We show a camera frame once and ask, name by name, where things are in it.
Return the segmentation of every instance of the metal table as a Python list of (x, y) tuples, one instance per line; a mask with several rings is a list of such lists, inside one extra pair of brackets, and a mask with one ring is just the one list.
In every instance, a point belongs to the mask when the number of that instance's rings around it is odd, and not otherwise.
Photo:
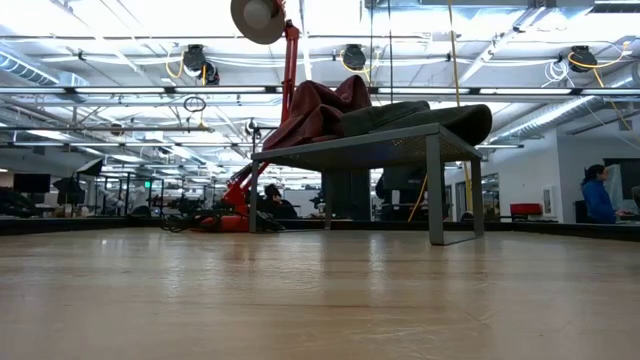
[[(465, 143), (439, 124), (378, 132), (331, 140), (316, 144), (263, 151), (251, 156), (251, 208), (250, 231), (256, 232), (256, 205), (258, 200), (258, 168), (260, 163), (290, 166), (305, 170), (331, 173), (348, 169), (378, 169), (383, 167), (427, 164), (429, 202), (429, 240), (432, 245), (450, 245), (445, 239), (442, 220), (442, 163), (471, 162), (472, 203), (475, 237), (484, 235), (482, 184), (480, 161), (482, 153)], [(332, 186), (325, 186), (325, 229), (331, 229)]]

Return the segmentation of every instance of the blue jacket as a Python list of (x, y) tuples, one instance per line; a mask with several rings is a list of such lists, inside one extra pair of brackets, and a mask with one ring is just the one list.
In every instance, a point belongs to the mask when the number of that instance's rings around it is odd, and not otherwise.
[(582, 186), (589, 217), (599, 224), (615, 224), (616, 212), (602, 181), (591, 180)]

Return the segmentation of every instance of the wooden table surface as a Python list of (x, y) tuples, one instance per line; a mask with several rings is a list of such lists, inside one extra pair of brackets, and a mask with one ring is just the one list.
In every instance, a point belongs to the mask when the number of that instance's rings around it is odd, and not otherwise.
[(640, 358), (640, 244), (420, 232), (0, 238), (0, 359)]

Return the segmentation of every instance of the table leg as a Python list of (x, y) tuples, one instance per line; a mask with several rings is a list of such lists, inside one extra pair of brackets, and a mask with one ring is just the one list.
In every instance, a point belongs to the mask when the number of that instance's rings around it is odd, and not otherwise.
[(484, 236), (484, 207), (482, 205), (482, 172), (480, 159), (471, 160), (471, 198), (473, 199), (473, 231)]
[(333, 217), (333, 173), (325, 176), (324, 186), (324, 229), (331, 230), (331, 218)]
[(427, 200), (429, 202), (429, 241), (432, 245), (445, 245), (442, 220), (442, 161), (440, 136), (427, 136)]
[(251, 165), (251, 190), (249, 203), (249, 232), (258, 231), (258, 168), (260, 163), (254, 161)]

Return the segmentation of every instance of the dark hair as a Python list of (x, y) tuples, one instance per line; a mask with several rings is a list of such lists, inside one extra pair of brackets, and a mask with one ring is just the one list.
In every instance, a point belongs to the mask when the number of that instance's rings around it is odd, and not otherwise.
[(276, 196), (280, 196), (282, 197), (282, 195), (280, 194), (280, 190), (278, 190), (278, 188), (276, 187), (275, 184), (271, 184), (267, 187), (264, 188), (264, 194), (267, 196), (267, 199), (271, 200), (272, 198), (276, 197)]
[(588, 169), (584, 169), (584, 180), (582, 180), (582, 185), (584, 186), (584, 184), (589, 181), (595, 180), (598, 175), (604, 172), (604, 169), (605, 167), (600, 164), (592, 165)]

